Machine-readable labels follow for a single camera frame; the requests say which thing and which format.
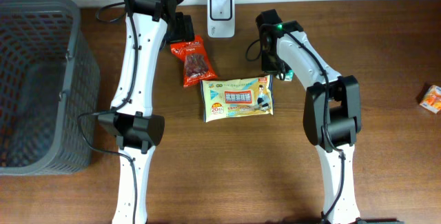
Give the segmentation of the red snack bag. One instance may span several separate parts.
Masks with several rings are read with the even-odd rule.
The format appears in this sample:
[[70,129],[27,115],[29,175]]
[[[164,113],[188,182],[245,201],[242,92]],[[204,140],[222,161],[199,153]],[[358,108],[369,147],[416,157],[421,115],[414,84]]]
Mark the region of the red snack bag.
[[202,80],[217,78],[208,58],[202,36],[196,35],[193,41],[173,43],[170,47],[172,54],[184,63],[184,88],[196,85]]

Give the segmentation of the teal tissue pack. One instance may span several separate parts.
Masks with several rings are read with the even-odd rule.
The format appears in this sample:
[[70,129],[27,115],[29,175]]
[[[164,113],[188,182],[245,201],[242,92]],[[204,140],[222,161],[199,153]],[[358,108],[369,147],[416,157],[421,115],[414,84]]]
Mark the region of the teal tissue pack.
[[293,70],[289,70],[288,72],[286,72],[284,74],[283,81],[292,81],[293,80],[293,76],[294,76]]

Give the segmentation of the yellow wet wipes pack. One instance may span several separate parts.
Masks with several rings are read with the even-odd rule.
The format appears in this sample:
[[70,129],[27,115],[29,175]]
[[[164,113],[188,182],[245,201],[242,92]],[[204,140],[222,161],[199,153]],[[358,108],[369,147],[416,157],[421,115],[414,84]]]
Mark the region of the yellow wet wipes pack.
[[228,81],[202,81],[204,122],[274,113],[271,75]]

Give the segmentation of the orange tissue pack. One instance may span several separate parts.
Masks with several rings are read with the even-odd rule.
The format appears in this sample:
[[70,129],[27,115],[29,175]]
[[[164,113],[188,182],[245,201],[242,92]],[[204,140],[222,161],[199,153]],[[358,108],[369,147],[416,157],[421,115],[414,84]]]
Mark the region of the orange tissue pack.
[[441,109],[440,94],[440,87],[436,85],[431,85],[429,89],[424,93],[424,96],[420,102],[420,106],[434,114],[437,114]]

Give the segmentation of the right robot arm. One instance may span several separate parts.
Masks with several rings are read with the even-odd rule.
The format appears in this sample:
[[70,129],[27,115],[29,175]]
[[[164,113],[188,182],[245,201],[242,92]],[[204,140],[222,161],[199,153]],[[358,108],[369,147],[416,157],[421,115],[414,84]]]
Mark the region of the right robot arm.
[[302,26],[282,21],[275,9],[261,12],[256,25],[263,72],[280,80],[292,72],[305,89],[302,123],[318,153],[325,191],[321,223],[357,223],[352,165],[362,127],[357,79],[329,66]]

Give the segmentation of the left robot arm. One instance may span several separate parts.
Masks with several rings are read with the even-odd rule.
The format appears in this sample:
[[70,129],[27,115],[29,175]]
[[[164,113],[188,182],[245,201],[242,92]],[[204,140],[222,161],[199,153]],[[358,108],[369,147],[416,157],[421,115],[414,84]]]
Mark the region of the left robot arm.
[[150,163],[165,119],[153,114],[156,64],[166,44],[194,40],[192,20],[177,11],[184,0],[123,0],[126,42],[118,89],[110,109],[98,115],[116,139],[119,192],[113,223],[146,223]]

